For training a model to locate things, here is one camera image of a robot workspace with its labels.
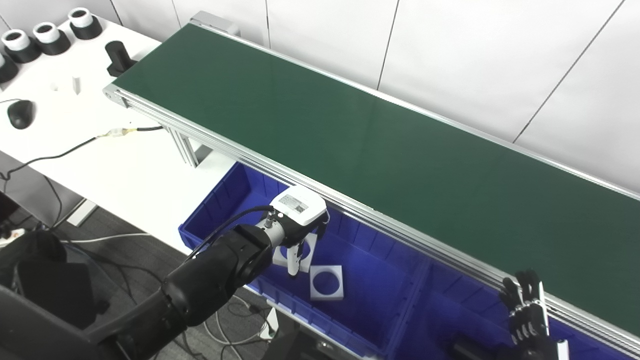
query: wire connector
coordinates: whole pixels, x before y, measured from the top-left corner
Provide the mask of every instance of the wire connector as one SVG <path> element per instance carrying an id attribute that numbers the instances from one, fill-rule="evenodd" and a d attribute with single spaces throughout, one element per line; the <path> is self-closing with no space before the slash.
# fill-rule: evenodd
<path id="1" fill-rule="evenodd" d="M 112 138 L 117 138 L 119 136 L 125 136 L 126 134 L 135 131 L 135 129 L 125 129 L 123 127 L 115 127 L 111 130 L 109 130 L 108 133 L 102 135 L 102 136 L 110 136 Z"/>

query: green conveyor belt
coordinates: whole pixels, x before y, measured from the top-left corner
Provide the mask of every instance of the green conveyor belt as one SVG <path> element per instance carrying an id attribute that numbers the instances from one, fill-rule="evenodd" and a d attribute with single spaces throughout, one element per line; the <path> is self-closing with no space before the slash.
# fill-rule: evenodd
<path id="1" fill-rule="evenodd" d="M 640 201 L 187 25 L 114 84 L 640 335 Z"/>

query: label sticker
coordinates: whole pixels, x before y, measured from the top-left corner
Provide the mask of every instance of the label sticker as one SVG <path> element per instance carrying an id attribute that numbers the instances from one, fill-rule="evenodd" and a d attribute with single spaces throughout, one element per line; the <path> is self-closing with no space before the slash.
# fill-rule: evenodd
<path id="1" fill-rule="evenodd" d="M 278 202 L 285 204 L 289 209 L 301 214 L 302 211 L 305 211 L 308 206 L 304 205 L 300 200 L 296 199 L 291 195 L 284 195 Z"/>

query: white wall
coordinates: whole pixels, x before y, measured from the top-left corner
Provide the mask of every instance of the white wall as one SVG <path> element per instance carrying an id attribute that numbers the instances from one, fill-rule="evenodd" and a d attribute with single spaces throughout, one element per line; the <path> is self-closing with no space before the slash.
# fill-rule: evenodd
<path id="1" fill-rule="evenodd" d="M 618 1 L 401 0 L 380 90 L 513 141 Z"/>
<path id="2" fill-rule="evenodd" d="M 640 193 L 639 24 L 625 2 L 516 143 Z"/>
<path id="3" fill-rule="evenodd" d="M 620 8 L 563 78 L 620 1 L 113 4 L 124 26 L 160 41 L 198 10 L 209 11 L 238 23 L 248 40 L 367 86 L 379 83 L 383 92 L 507 141 L 531 121 L 518 145 L 640 193 L 637 1 Z M 0 0 L 0 16 L 29 30 L 61 22 L 79 5 L 118 21 L 111 0 Z"/>
<path id="4" fill-rule="evenodd" d="M 397 0 L 269 0 L 271 48 L 376 88 Z"/>
<path id="5" fill-rule="evenodd" d="M 113 5 L 122 26 L 158 41 L 180 29 L 172 0 L 113 0 Z"/>

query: table leg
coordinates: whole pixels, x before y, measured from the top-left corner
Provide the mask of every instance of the table leg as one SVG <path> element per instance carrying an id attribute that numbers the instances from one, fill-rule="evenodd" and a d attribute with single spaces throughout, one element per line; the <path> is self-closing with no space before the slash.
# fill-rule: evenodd
<path id="1" fill-rule="evenodd" d="M 198 159 L 196 158 L 196 154 L 193 151 L 191 143 L 189 142 L 189 138 L 186 135 L 170 127 L 167 127 L 167 130 L 169 130 L 169 133 L 173 138 L 173 142 L 178 147 L 178 151 L 180 152 L 180 155 L 182 156 L 182 159 L 184 160 L 184 162 L 190 165 L 191 167 L 197 167 Z"/>

